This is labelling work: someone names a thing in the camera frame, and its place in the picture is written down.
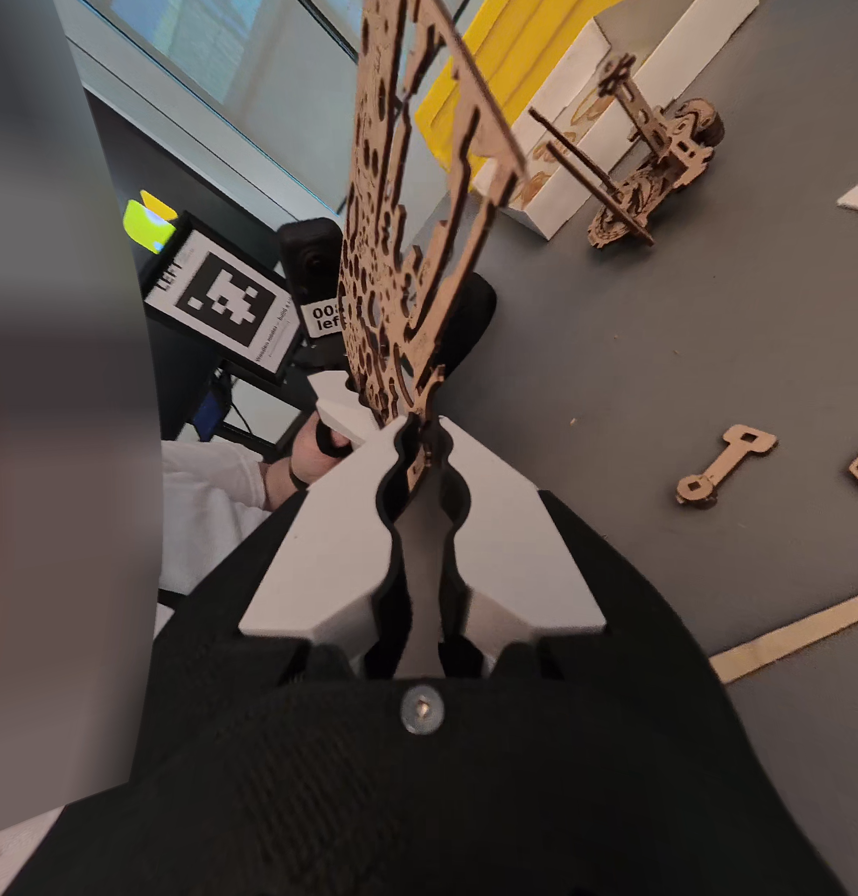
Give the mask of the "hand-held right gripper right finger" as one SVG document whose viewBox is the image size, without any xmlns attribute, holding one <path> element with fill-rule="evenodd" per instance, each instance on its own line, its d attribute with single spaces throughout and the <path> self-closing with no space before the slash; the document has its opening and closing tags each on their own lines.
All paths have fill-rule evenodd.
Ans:
<svg viewBox="0 0 858 896">
<path fill-rule="evenodd" d="M 439 659 L 481 678 L 511 644 L 601 633 L 605 618 L 540 490 L 447 417 L 439 499 L 450 528 L 439 581 Z"/>
</svg>

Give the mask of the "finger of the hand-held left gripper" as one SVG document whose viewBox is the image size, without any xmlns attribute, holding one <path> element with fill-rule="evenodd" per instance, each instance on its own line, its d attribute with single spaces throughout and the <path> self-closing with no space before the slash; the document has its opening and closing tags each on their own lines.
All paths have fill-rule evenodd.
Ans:
<svg viewBox="0 0 858 896">
<path fill-rule="evenodd" d="M 380 432 L 384 425 L 361 402 L 361 396 L 349 385 L 345 371 L 327 370 L 315 374 L 316 409 L 321 421 L 351 443 L 354 450 Z"/>
</svg>

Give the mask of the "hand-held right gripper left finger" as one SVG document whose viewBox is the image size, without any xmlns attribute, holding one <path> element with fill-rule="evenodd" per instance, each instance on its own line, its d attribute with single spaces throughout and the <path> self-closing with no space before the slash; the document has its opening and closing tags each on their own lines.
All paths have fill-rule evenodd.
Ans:
<svg viewBox="0 0 858 896">
<path fill-rule="evenodd" d="M 365 678 L 393 678 L 412 626 L 396 521 L 414 459 L 415 417 L 398 418 L 309 489 L 242 634 L 329 645 Z"/>
</svg>

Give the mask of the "laser-cut wooden parts sheet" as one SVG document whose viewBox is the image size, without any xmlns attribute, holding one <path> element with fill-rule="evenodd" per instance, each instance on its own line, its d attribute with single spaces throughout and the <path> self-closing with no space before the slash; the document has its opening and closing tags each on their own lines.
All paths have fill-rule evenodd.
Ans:
<svg viewBox="0 0 858 896">
<path fill-rule="evenodd" d="M 432 463 L 425 431 L 445 378 L 439 345 L 525 161 L 441 2 L 364 2 L 359 42 L 338 310 L 349 370 L 373 417 L 382 427 L 398 417 L 416 425 L 406 473 L 412 494 Z M 450 54 L 460 92 L 446 176 L 449 211 L 425 250 L 403 254 L 400 194 L 411 101 L 440 49 Z"/>
</svg>

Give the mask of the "person's left forearm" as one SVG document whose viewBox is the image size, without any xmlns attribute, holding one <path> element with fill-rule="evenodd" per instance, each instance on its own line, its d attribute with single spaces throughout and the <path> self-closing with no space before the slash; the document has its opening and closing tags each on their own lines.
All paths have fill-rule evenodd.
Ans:
<svg viewBox="0 0 858 896">
<path fill-rule="evenodd" d="M 263 508 L 265 511 L 276 511 L 290 497 L 299 492 L 294 489 L 289 480 L 288 459 L 293 461 L 292 457 L 285 457 L 270 464 L 262 462 L 258 465 L 263 484 Z"/>
</svg>

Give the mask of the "wooden gear model assembly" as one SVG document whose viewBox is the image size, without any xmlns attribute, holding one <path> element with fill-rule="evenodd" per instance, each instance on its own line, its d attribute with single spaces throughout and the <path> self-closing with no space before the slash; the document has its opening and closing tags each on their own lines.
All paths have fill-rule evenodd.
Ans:
<svg viewBox="0 0 858 896">
<path fill-rule="evenodd" d="M 703 99 L 684 103 L 669 118 L 650 106 L 632 78 L 635 62 L 633 54 L 607 61 L 597 84 L 599 98 L 614 97 L 633 124 L 629 140 L 640 139 L 649 149 L 642 164 L 619 183 L 534 106 L 527 108 L 554 139 L 546 142 L 546 151 L 602 204 L 588 228 L 588 240 L 597 249 L 629 234 L 653 245 L 650 214 L 707 170 L 725 135 L 720 115 Z"/>
</svg>

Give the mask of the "framed marker sign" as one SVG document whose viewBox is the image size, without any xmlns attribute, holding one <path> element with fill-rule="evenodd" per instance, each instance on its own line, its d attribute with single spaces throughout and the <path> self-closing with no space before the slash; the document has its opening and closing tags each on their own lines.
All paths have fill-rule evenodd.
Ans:
<svg viewBox="0 0 858 896">
<path fill-rule="evenodd" d="M 162 252 L 148 252 L 140 291 L 154 364 L 161 437 L 193 424 L 210 440 L 238 379 L 294 407 L 315 407 L 293 363 L 300 319 L 285 280 L 188 212 Z"/>
</svg>

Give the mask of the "yellow green sticker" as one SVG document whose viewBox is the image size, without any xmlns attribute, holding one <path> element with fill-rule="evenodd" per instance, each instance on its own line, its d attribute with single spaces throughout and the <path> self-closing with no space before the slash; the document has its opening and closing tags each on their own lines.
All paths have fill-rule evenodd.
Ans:
<svg viewBox="0 0 858 896">
<path fill-rule="evenodd" d="M 147 190 L 130 199 L 124 208 L 122 226 L 127 236 L 148 252 L 162 252 L 176 230 L 179 213 Z"/>
</svg>

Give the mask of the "wooden key-shaped part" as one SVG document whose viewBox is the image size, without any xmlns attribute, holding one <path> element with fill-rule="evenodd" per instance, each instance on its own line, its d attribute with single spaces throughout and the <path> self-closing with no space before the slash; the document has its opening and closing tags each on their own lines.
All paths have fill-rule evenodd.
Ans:
<svg viewBox="0 0 858 896">
<path fill-rule="evenodd" d="M 715 460 L 700 474 L 683 477 L 676 486 L 679 504 L 707 508 L 717 502 L 718 490 L 736 468 L 751 455 L 767 455 L 778 444 L 774 434 L 735 424 L 723 434 L 725 447 Z"/>
</svg>

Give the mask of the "grey framed window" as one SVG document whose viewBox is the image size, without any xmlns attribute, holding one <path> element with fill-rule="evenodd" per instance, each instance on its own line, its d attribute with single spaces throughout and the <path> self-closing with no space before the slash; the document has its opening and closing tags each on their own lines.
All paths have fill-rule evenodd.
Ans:
<svg viewBox="0 0 858 896">
<path fill-rule="evenodd" d="M 278 226 L 347 190 L 363 2 L 55 2 L 81 82 Z"/>
</svg>

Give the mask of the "white cardboard tray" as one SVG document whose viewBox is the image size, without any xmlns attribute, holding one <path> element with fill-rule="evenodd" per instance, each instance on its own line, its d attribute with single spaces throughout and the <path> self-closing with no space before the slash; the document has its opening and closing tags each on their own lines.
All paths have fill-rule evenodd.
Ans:
<svg viewBox="0 0 858 896">
<path fill-rule="evenodd" d="M 511 126 L 526 170 L 506 213 L 551 239 L 592 197 L 548 154 L 552 135 L 528 115 L 529 106 L 611 171 L 631 147 L 632 124 L 614 98 L 597 95 L 603 63 L 633 54 L 635 83 L 652 106 L 667 108 L 758 6 L 756 1 L 628 1 L 591 18 Z"/>
</svg>

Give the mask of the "pale wooden strip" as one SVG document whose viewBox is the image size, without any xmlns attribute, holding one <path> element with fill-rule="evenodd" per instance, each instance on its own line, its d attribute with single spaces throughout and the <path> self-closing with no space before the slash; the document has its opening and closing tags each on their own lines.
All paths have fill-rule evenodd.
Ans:
<svg viewBox="0 0 858 896">
<path fill-rule="evenodd" d="M 709 658 L 723 685 L 802 652 L 858 624 L 858 595 Z"/>
</svg>

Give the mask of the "yellow plastic bin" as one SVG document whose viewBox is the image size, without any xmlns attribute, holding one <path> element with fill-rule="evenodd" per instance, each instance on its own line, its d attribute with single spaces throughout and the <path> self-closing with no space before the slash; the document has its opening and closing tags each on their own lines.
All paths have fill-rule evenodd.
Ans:
<svg viewBox="0 0 858 896">
<path fill-rule="evenodd" d="M 615 1 L 486 1 L 463 41 L 509 126 L 527 107 L 591 18 Z M 417 108 L 413 120 L 435 161 L 450 170 L 458 82 L 453 62 Z"/>
</svg>

